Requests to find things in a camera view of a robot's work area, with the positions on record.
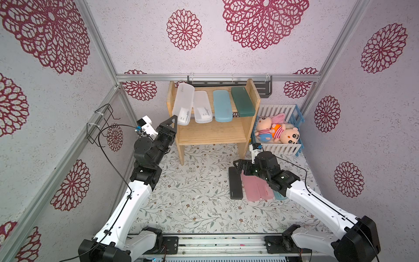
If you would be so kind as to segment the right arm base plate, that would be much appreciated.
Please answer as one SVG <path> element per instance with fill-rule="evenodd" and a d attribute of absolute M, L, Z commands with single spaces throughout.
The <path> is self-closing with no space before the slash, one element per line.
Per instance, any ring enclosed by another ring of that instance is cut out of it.
<path fill-rule="evenodd" d="M 281 253 L 300 253 L 301 249 L 298 248 L 291 237 L 282 235 L 269 235 L 264 237 L 266 250 L 268 254 L 281 254 Z"/>

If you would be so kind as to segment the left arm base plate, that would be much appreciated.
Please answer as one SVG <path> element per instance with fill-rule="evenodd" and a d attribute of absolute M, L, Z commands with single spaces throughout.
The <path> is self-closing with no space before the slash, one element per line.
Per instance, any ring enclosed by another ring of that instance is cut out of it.
<path fill-rule="evenodd" d="M 156 244 L 158 248 L 156 252 L 157 254 L 178 254 L 179 237 L 177 236 L 164 236 L 159 238 Z"/>

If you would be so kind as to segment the black pencil case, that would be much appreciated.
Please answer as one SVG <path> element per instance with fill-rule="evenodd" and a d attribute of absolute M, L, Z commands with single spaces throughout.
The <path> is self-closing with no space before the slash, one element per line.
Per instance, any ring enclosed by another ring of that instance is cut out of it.
<path fill-rule="evenodd" d="M 229 167 L 228 174 L 229 174 L 230 199 L 242 200 L 243 191 L 242 191 L 241 174 L 235 167 Z"/>

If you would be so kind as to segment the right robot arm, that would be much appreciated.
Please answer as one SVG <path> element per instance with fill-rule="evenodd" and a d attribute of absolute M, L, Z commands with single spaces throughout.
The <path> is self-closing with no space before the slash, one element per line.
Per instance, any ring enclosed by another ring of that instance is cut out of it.
<path fill-rule="evenodd" d="M 283 170 L 278 157 L 270 151 L 253 154 L 251 160 L 233 162 L 236 170 L 246 176 L 256 176 L 276 192 L 298 203 L 321 220 L 331 231 L 320 233 L 291 226 L 283 233 L 296 247 L 318 251 L 339 262 L 371 262 L 381 251 L 375 222 L 357 217 L 311 190 L 306 182 L 289 170 Z"/>

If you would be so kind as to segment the teal pencil case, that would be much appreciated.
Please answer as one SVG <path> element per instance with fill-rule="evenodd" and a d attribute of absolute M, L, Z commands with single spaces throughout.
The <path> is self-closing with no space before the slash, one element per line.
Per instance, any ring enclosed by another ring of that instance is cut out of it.
<path fill-rule="evenodd" d="M 281 195 L 279 192 L 277 191 L 273 191 L 274 192 L 274 196 L 276 200 L 280 200 L 280 201 L 284 201 L 287 200 L 286 196 Z"/>

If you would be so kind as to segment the pink pencil case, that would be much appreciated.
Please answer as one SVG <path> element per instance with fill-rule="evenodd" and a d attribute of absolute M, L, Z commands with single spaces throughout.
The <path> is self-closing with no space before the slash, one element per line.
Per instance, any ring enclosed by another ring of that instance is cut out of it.
<path fill-rule="evenodd" d="M 259 191 L 260 179 L 256 176 L 245 175 L 244 172 L 241 174 L 242 185 L 246 195 L 246 199 L 249 202 L 257 202 L 261 199 Z"/>
<path fill-rule="evenodd" d="M 261 199 L 271 200 L 275 197 L 273 190 L 270 188 L 270 186 L 265 180 L 261 178 L 256 178 L 256 184 Z"/>

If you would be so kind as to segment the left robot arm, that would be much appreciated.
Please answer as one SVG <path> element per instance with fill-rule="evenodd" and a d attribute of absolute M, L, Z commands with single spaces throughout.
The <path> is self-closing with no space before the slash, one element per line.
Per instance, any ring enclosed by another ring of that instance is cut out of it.
<path fill-rule="evenodd" d="M 160 179 L 159 164 L 175 141 L 177 116 L 173 115 L 157 128 L 145 116 L 137 121 L 135 131 L 139 138 L 134 144 L 134 169 L 127 190 L 101 230 L 79 246 L 78 258 L 82 262 L 133 262 L 147 252 L 163 250 L 163 233 L 159 229 L 146 227 L 135 237 L 128 235 L 136 214 Z"/>

